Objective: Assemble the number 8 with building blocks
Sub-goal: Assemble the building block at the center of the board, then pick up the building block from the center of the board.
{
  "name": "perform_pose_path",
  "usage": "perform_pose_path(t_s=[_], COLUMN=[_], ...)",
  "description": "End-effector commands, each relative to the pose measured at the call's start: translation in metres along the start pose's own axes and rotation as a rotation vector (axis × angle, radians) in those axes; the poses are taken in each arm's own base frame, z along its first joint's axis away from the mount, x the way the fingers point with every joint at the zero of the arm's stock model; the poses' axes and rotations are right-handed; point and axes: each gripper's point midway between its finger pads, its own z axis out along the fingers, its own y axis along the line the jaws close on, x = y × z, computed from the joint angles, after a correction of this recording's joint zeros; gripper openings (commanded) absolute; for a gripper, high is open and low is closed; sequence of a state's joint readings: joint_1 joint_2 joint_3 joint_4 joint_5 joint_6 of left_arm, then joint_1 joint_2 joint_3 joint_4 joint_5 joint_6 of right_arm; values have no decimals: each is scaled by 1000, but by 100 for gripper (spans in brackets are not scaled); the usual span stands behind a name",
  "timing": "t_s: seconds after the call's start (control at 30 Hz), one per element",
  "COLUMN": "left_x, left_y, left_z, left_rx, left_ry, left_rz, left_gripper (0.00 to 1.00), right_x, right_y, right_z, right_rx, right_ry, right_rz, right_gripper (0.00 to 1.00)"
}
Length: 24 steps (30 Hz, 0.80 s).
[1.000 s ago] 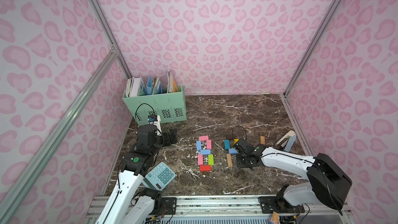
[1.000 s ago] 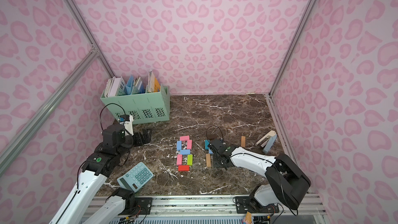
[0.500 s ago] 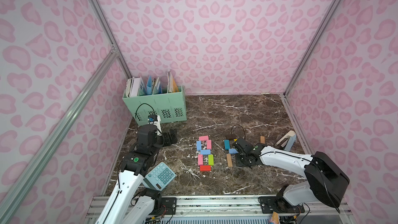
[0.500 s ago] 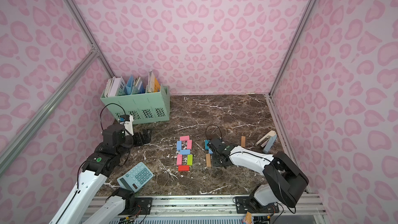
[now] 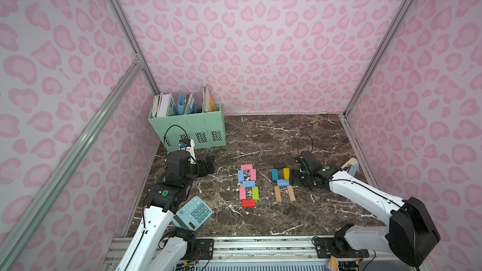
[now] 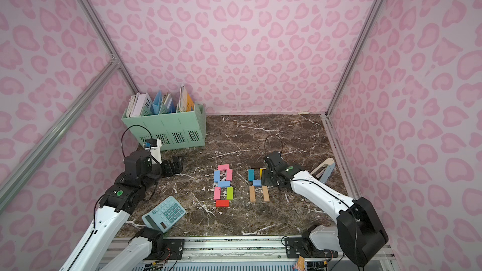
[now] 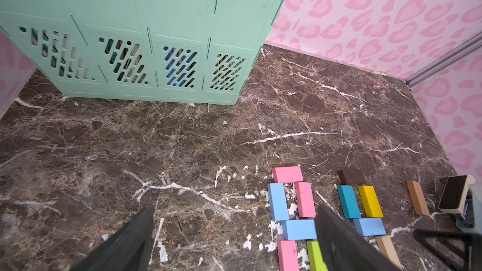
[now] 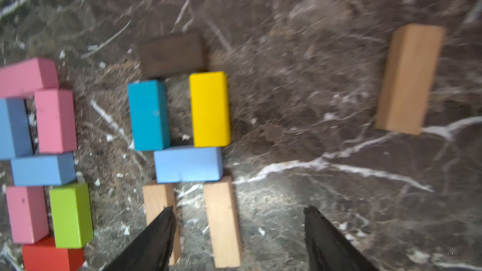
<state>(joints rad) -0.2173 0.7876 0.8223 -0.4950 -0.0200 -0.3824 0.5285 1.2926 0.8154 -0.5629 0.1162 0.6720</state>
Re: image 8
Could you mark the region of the light blue block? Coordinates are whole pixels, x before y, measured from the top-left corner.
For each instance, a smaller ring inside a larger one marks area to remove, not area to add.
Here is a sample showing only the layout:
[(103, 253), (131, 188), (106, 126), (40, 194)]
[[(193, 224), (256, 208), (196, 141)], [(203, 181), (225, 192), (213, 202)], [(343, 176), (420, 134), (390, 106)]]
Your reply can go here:
[(11, 168), (16, 186), (60, 186), (77, 178), (73, 153), (15, 158)]

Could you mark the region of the red block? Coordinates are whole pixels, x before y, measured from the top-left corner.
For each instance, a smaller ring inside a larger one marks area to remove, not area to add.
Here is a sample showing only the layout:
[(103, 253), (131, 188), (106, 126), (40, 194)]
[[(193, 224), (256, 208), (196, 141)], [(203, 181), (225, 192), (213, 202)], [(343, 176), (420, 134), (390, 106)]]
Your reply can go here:
[(79, 270), (85, 262), (82, 248), (56, 248), (54, 237), (46, 237), (35, 244), (22, 246), (25, 270)]

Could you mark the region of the dark brown block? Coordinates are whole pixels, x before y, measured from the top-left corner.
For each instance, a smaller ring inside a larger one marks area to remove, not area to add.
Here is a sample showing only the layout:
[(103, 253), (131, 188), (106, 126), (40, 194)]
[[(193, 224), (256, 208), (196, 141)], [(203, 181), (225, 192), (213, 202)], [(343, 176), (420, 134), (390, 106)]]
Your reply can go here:
[(161, 36), (139, 44), (143, 77), (166, 79), (203, 72), (208, 68), (208, 49), (196, 31)]

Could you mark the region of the pink block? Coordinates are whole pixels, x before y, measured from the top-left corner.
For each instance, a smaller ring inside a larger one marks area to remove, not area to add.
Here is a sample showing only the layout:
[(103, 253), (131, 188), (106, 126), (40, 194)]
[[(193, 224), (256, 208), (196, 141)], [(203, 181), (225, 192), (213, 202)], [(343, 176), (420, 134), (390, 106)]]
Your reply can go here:
[(31, 58), (1, 68), (1, 98), (25, 98), (59, 86), (56, 64), (48, 58)]
[(74, 95), (71, 90), (35, 92), (39, 152), (62, 154), (77, 150)]
[(49, 236), (42, 186), (9, 186), (6, 188), (6, 199), (14, 243), (34, 244)]

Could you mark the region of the green block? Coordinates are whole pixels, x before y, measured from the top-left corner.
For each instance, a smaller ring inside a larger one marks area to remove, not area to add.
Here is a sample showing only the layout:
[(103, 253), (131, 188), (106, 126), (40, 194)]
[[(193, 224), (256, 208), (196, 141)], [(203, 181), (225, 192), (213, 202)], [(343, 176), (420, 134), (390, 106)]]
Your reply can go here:
[(94, 238), (88, 184), (56, 187), (49, 197), (56, 248), (85, 247)]

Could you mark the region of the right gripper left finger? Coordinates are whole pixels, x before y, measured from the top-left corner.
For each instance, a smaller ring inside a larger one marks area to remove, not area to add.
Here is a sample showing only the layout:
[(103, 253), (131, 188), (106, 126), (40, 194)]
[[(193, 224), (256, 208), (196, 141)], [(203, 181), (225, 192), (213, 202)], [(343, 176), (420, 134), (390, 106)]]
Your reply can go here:
[(105, 270), (169, 270), (176, 217), (165, 208)]

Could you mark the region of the teal block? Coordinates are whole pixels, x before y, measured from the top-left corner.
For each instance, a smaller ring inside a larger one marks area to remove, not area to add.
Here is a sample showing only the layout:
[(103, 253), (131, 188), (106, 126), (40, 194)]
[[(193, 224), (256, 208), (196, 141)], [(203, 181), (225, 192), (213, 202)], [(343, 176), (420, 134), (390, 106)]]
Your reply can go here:
[(169, 148), (171, 143), (164, 82), (150, 80), (130, 83), (128, 99), (135, 150)]

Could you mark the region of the pink block top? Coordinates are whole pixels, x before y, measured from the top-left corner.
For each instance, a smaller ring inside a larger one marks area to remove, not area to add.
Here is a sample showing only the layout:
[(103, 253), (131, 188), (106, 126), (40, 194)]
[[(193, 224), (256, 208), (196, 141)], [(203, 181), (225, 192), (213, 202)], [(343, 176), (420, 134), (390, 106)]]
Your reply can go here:
[(31, 58), (1, 68), (1, 98), (25, 98), (59, 86), (56, 64), (48, 58)]

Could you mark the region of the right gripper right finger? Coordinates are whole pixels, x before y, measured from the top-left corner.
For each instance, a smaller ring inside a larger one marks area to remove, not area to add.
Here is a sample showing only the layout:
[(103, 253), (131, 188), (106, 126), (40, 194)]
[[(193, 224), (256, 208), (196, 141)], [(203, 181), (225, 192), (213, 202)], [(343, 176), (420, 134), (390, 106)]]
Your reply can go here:
[(316, 207), (310, 205), (303, 212), (310, 270), (377, 271)]

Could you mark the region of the wooden block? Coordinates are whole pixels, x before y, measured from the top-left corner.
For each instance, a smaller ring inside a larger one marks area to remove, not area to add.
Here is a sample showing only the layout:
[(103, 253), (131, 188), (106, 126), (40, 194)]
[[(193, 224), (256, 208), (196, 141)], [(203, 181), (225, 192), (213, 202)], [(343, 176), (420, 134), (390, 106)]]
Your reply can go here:
[[(159, 184), (153, 179), (143, 186), (144, 208), (146, 222), (149, 225), (166, 207), (173, 207), (175, 217), (178, 218), (174, 184)], [(179, 224), (176, 223), (173, 251), (169, 260), (170, 265), (175, 265), (182, 255), (182, 243), (179, 233)]]
[(444, 44), (442, 26), (408, 24), (389, 44), (375, 128), (420, 134)]
[(242, 244), (232, 177), (204, 184), (203, 194), (215, 267), (240, 267)]

